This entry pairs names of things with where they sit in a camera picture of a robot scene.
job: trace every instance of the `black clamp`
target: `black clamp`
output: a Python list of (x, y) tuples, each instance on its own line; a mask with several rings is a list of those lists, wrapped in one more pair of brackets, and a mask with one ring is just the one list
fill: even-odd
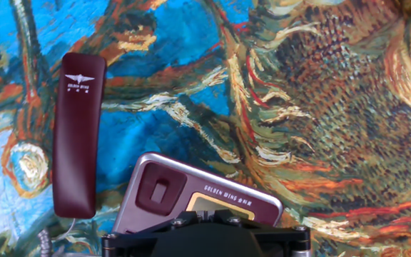
[(308, 227), (273, 228), (229, 210), (184, 211), (144, 231), (101, 240), (103, 257), (311, 257)]

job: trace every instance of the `black metal bracket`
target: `black metal bracket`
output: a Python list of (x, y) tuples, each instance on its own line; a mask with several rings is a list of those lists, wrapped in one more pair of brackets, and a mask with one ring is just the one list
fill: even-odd
[[(225, 235), (230, 238), (227, 242), (220, 240)], [(214, 247), (214, 256), (222, 252), (223, 256), (311, 256), (309, 228), (273, 228), (235, 216), (229, 210), (184, 211), (144, 231), (112, 233), (101, 240), (103, 257), (204, 256), (201, 254), (213, 252)]]

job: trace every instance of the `painting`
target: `painting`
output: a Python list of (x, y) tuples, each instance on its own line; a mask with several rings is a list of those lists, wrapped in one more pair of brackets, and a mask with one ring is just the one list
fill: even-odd
[(314, 256), (411, 256), (411, 0), (0, 0), (0, 256), (38, 256), (67, 52), (106, 59), (97, 214), (53, 241), (100, 254), (156, 151), (277, 196)]

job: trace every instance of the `telephone display screen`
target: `telephone display screen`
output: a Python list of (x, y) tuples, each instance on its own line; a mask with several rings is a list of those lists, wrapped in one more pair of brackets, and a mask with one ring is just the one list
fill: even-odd
[(255, 214), (249, 210), (198, 192), (191, 196), (191, 200), (186, 208), (187, 211), (217, 211), (225, 209), (229, 209), (235, 215), (251, 221), (255, 218)]

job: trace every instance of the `maroon telephone handset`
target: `maroon telephone handset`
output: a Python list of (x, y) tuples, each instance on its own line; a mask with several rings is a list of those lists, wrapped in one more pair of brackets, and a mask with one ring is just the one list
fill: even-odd
[(96, 155), (106, 61), (100, 56), (63, 57), (56, 100), (54, 210), (63, 218), (96, 213)]

